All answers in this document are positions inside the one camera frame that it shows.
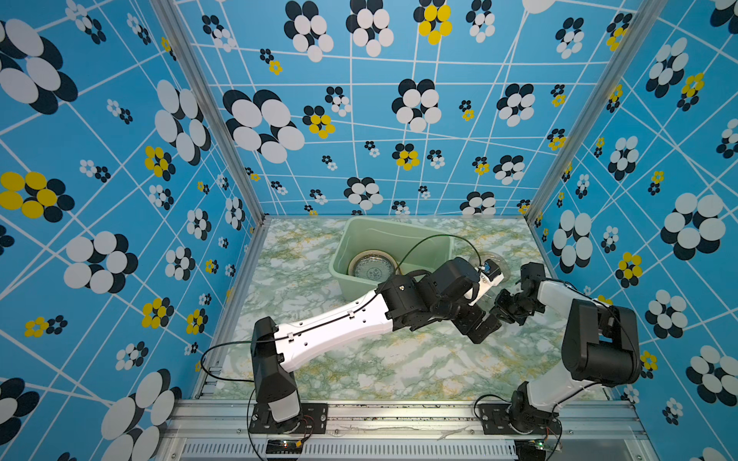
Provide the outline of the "clear colourless glass plate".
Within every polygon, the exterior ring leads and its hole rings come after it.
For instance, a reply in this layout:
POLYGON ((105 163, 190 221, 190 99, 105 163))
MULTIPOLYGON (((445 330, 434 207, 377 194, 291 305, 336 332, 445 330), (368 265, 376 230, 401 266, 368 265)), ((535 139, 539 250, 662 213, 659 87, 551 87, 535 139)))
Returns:
POLYGON ((392 255, 380 250, 367 250, 351 260, 348 275, 379 284, 393 276, 397 268, 398 263, 392 255))

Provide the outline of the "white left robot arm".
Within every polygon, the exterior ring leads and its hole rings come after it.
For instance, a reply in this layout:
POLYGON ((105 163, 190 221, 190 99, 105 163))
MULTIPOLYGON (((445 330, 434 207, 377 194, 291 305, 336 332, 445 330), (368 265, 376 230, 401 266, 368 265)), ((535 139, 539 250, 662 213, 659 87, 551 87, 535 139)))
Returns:
POLYGON ((254 326, 251 356, 257 403, 277 424, 296 422, 302 405, 294 372, 309 361, 365 337, 449 320, 478 344, 495 319, 478 306, 505 276, 476 269, 469 276, 414 271, 395 275, 359 299, 311 319, 276 324, 265 317, 254 326))

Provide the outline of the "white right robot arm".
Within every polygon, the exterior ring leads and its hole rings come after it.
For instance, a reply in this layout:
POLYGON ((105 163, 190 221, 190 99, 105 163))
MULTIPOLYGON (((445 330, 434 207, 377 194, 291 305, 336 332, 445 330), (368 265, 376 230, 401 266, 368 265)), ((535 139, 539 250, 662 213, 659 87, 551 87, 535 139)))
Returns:
POLYGON ((550 310, 567 318, 560 361, 513 393, 509 424, 521 433, 551 426, 563 405, 585 390, 636 383, 643 369, 636 313, 591 299, 564 282, 542 280, 515 294, 503 290, 492 313, 522 325, 550 310))

